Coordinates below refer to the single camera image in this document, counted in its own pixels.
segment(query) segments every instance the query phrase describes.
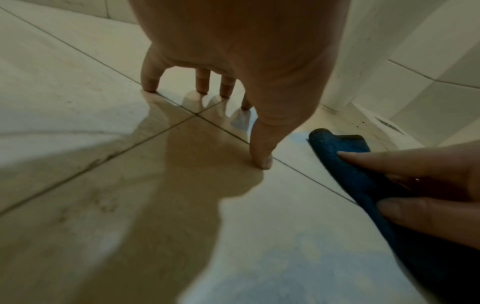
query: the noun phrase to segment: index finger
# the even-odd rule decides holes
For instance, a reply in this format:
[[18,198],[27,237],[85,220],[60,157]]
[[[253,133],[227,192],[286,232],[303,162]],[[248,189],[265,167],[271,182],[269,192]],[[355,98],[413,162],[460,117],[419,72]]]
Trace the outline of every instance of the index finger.
[[407,177],[435,177],[448,172],[458,172],[460,158],[448,148],[423,148],[380,153],[339,152],[344,161],[380,173]]

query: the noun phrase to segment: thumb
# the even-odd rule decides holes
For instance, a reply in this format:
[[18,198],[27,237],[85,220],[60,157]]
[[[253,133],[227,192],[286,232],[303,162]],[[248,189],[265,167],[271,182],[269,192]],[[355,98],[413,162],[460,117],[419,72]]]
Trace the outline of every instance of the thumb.
[[389,198],[377,207],[395,224],[480,250],[480,203]]

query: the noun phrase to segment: blue object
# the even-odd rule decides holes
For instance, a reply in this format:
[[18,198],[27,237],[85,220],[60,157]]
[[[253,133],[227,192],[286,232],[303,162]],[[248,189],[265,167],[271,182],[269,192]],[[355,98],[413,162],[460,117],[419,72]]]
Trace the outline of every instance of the blue object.
[[387,221],[376,203],[413,195],[383,174],[352,166],[337,157],[337,151],[370,152],[362,136],[336,136],[329,130],[317,129],[308,139],[325,168],[370,216],[418,282],[451,303],[480,302],[480,251]]

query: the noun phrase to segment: floor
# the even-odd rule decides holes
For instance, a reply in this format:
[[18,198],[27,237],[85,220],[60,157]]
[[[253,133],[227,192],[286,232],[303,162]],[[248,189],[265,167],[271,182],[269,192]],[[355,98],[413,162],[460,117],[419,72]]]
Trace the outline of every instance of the floor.
[[0,297],[5,303],[425,303],[306,138],[417,147],[350,104],[252,166],[254,110],[173,68],[139,86],[136,25],[0,0]]

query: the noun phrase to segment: hand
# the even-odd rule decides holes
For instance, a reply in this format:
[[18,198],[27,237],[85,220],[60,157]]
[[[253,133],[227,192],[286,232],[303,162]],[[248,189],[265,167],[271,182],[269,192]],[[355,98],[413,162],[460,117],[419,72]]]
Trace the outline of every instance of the hand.
[[480,141],[444,148],[345,153],[418,195],[378,203],[390,221],[480,250]]
[[196,69],[208,92],[210,71],[222,75],[220,95],[245,86],[244,110],[258,119],[250,154],[262,169],[272,151],[316,110],[337,56],[350,0],[130,0],[152,41],[142,68],[155,91],[173,66]]

